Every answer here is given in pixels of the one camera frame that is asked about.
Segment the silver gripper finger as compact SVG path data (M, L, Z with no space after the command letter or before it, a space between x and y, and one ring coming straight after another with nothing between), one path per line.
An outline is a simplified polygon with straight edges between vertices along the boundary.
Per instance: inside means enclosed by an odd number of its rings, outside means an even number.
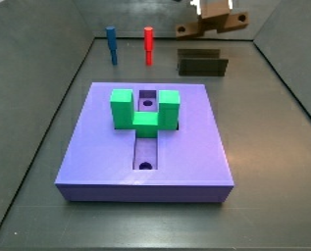
M228 3L228 8L232 9L234 8L234 0L227 0Z
M196 8L198 15L202 15L202 0L190 0L190 4Z

